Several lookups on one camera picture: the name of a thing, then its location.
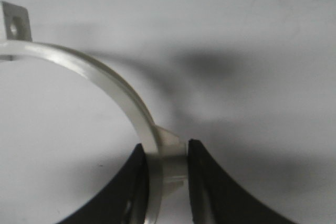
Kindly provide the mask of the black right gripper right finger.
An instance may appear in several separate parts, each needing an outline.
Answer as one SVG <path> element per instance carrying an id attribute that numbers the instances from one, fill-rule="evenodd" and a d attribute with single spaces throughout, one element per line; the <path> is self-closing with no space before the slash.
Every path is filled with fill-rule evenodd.
<path id="1" fill-rule="evenodd" d="M 187 161 L 194 223 L 292 223 L 236 183 L 201 141 L 189 140 Z"/>

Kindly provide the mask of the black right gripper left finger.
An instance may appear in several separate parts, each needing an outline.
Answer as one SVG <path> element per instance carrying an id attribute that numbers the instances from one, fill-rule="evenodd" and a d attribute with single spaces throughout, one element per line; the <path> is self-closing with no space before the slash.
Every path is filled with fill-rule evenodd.
<path id="1" fill-rule="evenodd" d="M 61 223 L 144 223 L 148 197 L 148 167 L 143 147 L 137 144 L 112 180 Z"/>

